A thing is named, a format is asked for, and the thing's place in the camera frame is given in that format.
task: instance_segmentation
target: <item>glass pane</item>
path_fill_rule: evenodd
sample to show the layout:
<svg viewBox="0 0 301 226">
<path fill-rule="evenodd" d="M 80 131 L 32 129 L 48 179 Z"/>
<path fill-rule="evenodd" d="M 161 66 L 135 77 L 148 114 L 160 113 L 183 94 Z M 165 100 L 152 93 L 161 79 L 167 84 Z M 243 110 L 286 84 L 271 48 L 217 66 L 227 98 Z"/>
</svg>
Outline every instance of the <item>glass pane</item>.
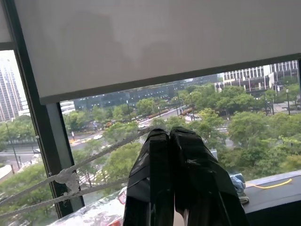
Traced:
<svg viewBox="0 0 301 226">
<path fill-rule="evenodd" d="M 246 69 L 244 77 L 251 75 L 247 80 L 228 82 L 231 73 L 221 73 L 87 97 L 93 101 L 69 101 L 74 109 L 64 113 L 64 121 L 75 162 L 139 128 L 184 126 L 202 137 L 230 174 L 243 175 L 247 188 L 240 194 L 242 200 L 247 195 L 252 203 L 262 202 L 251 189 L 252 184 L 277 183 L 266 177 L 282 173 L 282 177 L 290 177 L 285 173 L 301 170 L 300 86 L 297 72 L 278 77 L 276 73 L 264 75 L 270 65 L 251 71 L 258 75 Z M 224 85 L 218 83 L 223 76 Z M 144 138 L 79 169 L 82 189 L 127 177 Z M 118 198 L 124 186 L 85 195 L 84 200 L 92 204 L 109 194 Z M 286 194 L 270 193 L 265 197 L 277 199 Z"/>
<path fill-rule="evenodd" d="M 40 149 L 13 51 L 0 52 L 0 200 L 46 179 Z M 49 185 L 0 207 L 0 214 L 52 199 Z M 54 205 L 0 220 L 0 225 L 47 225 Z"/>
</svg>

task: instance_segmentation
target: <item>knot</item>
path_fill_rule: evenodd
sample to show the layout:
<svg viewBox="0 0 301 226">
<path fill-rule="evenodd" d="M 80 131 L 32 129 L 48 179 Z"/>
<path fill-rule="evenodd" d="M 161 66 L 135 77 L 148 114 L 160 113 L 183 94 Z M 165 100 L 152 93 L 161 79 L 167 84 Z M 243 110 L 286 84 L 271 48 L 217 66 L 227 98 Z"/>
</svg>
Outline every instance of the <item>knot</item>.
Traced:
<svg viewBox="0 0 301 226">
<path fill-rule="evenodd" d="M 79 191 L 79 177 L 76 173 L 72 173 L 67 169 L 63 169 L 59 174 L 56 175 L 55 181 L 60 184 L 66 184 L 71 190 L 71 193 Z"/>
</svg>

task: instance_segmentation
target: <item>yellow cable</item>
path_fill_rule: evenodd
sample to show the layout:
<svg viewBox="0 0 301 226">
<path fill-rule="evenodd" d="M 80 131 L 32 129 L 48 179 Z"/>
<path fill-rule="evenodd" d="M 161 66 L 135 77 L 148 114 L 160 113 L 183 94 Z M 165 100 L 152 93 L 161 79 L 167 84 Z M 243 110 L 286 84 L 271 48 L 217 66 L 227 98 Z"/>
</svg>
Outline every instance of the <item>yellow cable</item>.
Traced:
<svg viewBox="0 0 301 226">
<path fill-rule="evenodd" d="M 261 186 L 257 186 L 257 185 L 254 185 L 254 184 L 250 184 L 250 183 L 246 183 L 247 185 L 250 185 L 250 186 L 254 186 L 254 187 L 257 187 L 257 188 L 261 188 L 261 189 L 268 189 L 268 188 L 273 188 L 273 187 L 278 187 L 278 186 L 281 186 L 281 185 L 285 185 L 285 184 L 288 184 L 292 181 L 292 179 L 289 179 L 288 181 L 285 181 L 281 184 L 278 184 L 278 185 L 272 185 L 272 186 L 268 186 L 268 187 L 261 187 Z"/>
</svg>

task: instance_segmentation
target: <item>skyscraper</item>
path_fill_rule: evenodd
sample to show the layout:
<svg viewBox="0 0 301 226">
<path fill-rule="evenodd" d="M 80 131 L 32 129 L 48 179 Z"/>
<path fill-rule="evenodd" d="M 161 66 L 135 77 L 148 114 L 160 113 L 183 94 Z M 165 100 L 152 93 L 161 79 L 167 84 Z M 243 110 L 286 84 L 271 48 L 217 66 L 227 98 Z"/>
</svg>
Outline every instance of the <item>skyscraper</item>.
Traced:
<svg viewBox="0 0 301 226">
<path fill-rule="evenodd" d="M 11 120 L 22 110 L 12 62 L 0 58 L 0 121 Z"/>
</svg>

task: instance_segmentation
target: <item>crosswalk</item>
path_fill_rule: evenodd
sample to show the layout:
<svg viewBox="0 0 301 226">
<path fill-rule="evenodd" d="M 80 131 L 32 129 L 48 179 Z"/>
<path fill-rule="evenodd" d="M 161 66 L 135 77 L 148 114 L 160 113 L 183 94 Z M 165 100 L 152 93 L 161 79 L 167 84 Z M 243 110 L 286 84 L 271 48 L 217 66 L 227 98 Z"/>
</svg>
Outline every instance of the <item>crosswalk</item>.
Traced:
<svg viewBox="0 0 301 226">
<path fill-rule="evenodd" d="M 221 125 L 219 128 L 216 128 L 221 133 L 228 133 L 228 126 L 230 122 L 226 122 L 225 124 Z"/>
</svg>

